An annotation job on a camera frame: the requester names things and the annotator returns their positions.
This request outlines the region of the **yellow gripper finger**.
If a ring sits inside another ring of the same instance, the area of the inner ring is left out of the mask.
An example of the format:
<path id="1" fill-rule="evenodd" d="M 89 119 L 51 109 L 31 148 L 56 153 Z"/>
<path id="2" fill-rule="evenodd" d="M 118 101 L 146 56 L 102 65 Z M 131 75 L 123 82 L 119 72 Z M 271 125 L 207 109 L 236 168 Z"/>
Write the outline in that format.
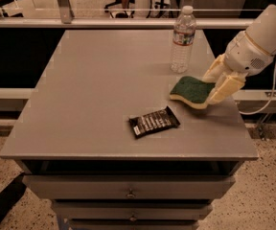
<path id="1" fill-rule="evenodd" d="M 223 73 L 230 74 L 232 70 L 225 63 L 225 54 L 219 55 L 214 62 L 211 64 L 210 68 L 206 71 L 202 80 L 205 82 L 216 83 Z"/>
<path id="2" fill-rule="evenodd" d="M 207 98 L 207 104 L 218 104 L 245 85 L 245 74 L 222 74 Z"/>

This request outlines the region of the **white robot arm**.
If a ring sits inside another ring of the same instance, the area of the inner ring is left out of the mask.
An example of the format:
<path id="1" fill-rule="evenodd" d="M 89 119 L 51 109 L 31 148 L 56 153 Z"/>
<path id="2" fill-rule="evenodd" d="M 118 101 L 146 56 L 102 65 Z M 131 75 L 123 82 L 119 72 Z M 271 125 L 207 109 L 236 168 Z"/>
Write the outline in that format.
<path id="1" fill-rule="evenodd" d="M 218 104 L 244 87 L 247 77 L 260 74 L 276 55 L 276 6 L 269 5 L 227 45 L 202 80 L 215 87 L 206 103 Z"/>

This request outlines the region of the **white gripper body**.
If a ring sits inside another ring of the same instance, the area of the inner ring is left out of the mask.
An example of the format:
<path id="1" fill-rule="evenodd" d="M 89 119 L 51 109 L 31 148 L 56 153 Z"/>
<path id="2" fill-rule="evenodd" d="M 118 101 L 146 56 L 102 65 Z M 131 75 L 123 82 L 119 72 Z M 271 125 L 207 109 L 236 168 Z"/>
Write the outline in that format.
<path id="1" fill-rule="evenodd" d="M 260 74 L 274 59 L 256 46 L 245 31 L 240 31 L 227 45 L 224 63 L 248 77 Z"/>

